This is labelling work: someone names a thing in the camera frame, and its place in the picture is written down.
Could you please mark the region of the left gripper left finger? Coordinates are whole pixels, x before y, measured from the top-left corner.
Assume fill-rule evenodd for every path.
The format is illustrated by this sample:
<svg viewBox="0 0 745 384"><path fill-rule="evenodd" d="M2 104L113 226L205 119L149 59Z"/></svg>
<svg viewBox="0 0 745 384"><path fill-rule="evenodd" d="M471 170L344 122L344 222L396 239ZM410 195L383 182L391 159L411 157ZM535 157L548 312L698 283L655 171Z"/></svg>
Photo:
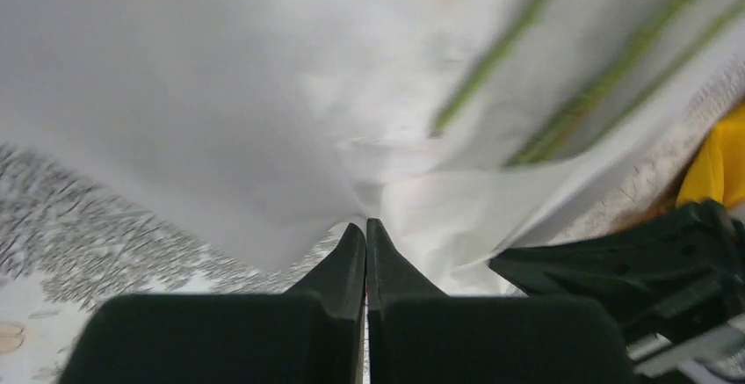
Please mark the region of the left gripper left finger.
<svg viewBox="0 0 745 384"><path fill-rule="evenodd" d="M310 295L329 317L357 320L365 298L365 235L350 223L337 246L285 294Z"/></svg>

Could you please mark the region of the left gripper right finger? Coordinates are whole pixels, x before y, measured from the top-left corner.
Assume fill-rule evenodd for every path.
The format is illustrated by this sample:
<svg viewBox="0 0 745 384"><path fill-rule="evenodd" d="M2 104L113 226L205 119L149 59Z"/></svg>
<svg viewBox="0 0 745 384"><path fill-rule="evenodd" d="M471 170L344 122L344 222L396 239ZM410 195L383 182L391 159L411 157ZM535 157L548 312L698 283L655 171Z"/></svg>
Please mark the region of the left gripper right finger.
<svg viewBox="0 0 745 384"><path fill-rule="evenodd" d="M446 297L396 248L380 219L366 223L366 287L371 310L394 300Z"/></svg>

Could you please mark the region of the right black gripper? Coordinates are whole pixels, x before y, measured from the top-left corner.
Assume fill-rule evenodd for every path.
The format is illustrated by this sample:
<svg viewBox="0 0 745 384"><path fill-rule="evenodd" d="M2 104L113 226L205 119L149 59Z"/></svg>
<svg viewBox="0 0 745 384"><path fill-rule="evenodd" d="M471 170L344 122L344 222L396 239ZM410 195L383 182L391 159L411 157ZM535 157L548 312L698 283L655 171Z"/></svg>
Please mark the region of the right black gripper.
<svg viewBox="0 0 745 384"><path fill-rule="evenodd" d="M712 200L599 238L509 248L488 266L529 296L600 302L629 343L680 343L744 311L744 225Z"/></svg>

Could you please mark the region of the white wrapping paper sheet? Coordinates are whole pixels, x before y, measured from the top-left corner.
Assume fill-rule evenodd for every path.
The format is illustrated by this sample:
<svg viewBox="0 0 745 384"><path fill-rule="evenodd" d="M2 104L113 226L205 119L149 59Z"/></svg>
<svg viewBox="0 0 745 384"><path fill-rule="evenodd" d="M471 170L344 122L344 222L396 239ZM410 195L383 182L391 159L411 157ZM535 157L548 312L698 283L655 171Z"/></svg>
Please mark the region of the white wrapping paper sheet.
<svg viewBox="0 0 745 384"><path fill-rule="evenodd" d="M743 10L587 150L507 166L664 1L549 0L430 138L528 1L1 0L1 141L255 266L378 217L447 293L505 293L488 257L605 231L744 89Z"/></svg>

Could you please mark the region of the pink fake flower stem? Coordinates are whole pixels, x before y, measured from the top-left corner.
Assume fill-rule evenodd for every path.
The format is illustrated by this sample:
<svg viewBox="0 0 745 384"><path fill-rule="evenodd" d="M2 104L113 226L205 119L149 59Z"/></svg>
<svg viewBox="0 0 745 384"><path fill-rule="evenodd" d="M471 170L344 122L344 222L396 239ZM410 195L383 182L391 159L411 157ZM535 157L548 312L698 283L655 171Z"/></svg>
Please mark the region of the pink fake flower stem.
<svg viewBox="0 0 745 384"><path fill-rule="evenodd" d="M505 164L512 167L539 163L555 154L559 145L579 127L580 121L587 117L622 77L640 62L641 57L658 40L663 30L693 1L695 0L664 0L659 4L651 17L633 30L630 39L613 63L584 86L579 94L564 103L560 111Z"/></svg>
<svg viewBox="0 0 745 384"><path fill-rule="evenodd" d="M744 0L731 0L727 6L707 0L685 9L653 40L652 47L642 52L640 61L609 91L602 93L598 106L581 119L565 141L566 151L572 154L583 152L601 140L641 107L743 10Z"/></svg>
<svg viewBox="0 0 745 384"><path fill-rule="evenodd" d="M504 32L483 52L459 82L454 93L439 108L430 123L429 137L439 137L453 122L469 100L495 72L520 35L539 17L549 0L529 0L522 12Z"/></svg>

